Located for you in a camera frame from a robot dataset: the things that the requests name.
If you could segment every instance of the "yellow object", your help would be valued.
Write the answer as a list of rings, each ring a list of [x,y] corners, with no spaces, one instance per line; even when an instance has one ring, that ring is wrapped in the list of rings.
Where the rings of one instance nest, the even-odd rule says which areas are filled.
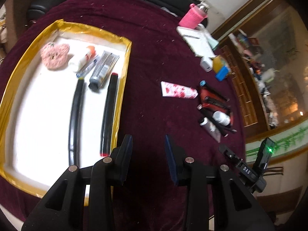
[[[46,191],[36,188],[34,186],[28,185],[27,183],[13,177],[10,173],[4,170],[4,164],[6,161],[5,155],[5,135],[7,125],[10,119],[10,113],[12,109],[12,105],[14,102],[15,94],[18,89],[19,83],[34,56],[40,51],[41,47],[43,47],[47,40],[50,38],[52,34],[58,31],[59,35],[61,32],[68,32],[73,34],[87,34],[90,36],[95,36],[102,38],[108,42],[115,44],[123,44],[126,46],[125,51],[125,60],[124,66],[122,69],[122,76],[119,81],[119,90],[118,97],[115,105],[115,114],[114,114],[114,122],[112,126],[112,139],[111,139],[111,148],[115,148],[117,144],[118,130],[120,124],[120,114],[121,114],[121,105],[124,94],[124,87],[126,82],[126,74],[128,69],[129,55],[131,52],[131,41],[124,37],[119,37],[117,35],[112,34],[111,32],[102,30],[100,28],[96,28],[93,26],[89,26],[81,23],[73,23],[73,22],[65,22],[64,20],[57,20],[47,28],[45,28],[31,43],[29,48],[26,50],[24,55],[19,60],[16,65],[13,73],[10,76],[10,79],[7,83],[6,89],[4,91],[2,101],[0,103],[0,175],[6,179],[9,183],[17,187],[18,189],[34,195],[36,197],[42,198]],[[85,205],[88,204],[88,199],[85,199]]]
[[[218,73],[223,66],[228,67],[227,61],[221,55],[214,57],[212,60],[213,60],[213,70],[215,73]]]

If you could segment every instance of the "silver rivet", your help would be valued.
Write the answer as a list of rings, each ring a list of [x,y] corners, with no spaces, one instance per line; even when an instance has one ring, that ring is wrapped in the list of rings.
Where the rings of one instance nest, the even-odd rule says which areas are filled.
[[[229,170],[229,167],[228,167],[227,165],[224,165],[224,164],[223,164],[223,165],[220,166],[220,169],[221,169],[222,171],[225,171],[225,172],[226,172],[226,171]]]
[[[195,159],[194,159],[193,157],[186,157],[186,158],[185,158],[185,161],[186,161],[187,163],[193,163],[193,162],[195,161]]]
[[[76,166],[76,165],[71,165],[71,166],[68,167],[68,170],[69,170],[70,172],[74,172],[74,171],[77,170],[77,166]]]
[[[103,162],[104,162],[104,163],[111,163],[111,162],[112,162],[112,158],[111,158],[111,157],[105,157],[105,158],[103,159]]]

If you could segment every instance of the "maroon tablecloth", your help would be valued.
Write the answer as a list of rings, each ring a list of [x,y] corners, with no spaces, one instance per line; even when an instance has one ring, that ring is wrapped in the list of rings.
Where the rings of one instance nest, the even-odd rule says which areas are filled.
[[[241,112],[231,79],[218,82],[206,73],[176,32],[179,18],[139,0],[68,0],[53,8],[18,40],[0,66],[0,97],[16,63],[36,36],[58,19],[93,25],[132,41],[122,103],[119,143],[133,135],[133,153],[124,186],[114,189],[116,230],[180,230],[184,215],[184,187],[170,179],[164,135],[204,164],[220,165],[225,158],[218,144],[197,123],[201,116],[194,100],[166,98],[161,81],[197,87],[201,80],[230,97],[236,134],[223,138],[244,158]],[[38,202],[0,178],[0,204],[24,220]]]

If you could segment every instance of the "water bottle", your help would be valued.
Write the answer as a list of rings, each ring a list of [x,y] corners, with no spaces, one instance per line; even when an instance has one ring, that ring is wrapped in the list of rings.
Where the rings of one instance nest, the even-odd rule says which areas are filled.
[[[189,7],[190,10],[179,22],[179,26],[194,29],[199,23],[207,18],[209,6],[205,2],[201,2],[198,5],[192,3]]]

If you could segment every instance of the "pink plush toy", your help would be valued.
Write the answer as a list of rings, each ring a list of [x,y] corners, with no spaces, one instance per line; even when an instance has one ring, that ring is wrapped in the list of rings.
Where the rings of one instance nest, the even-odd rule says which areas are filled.
[[[64,66],[68,51],[70,51],[70,46],[68,44],[48,42],[41,49],[42,62],[49,70],[59,69]]]

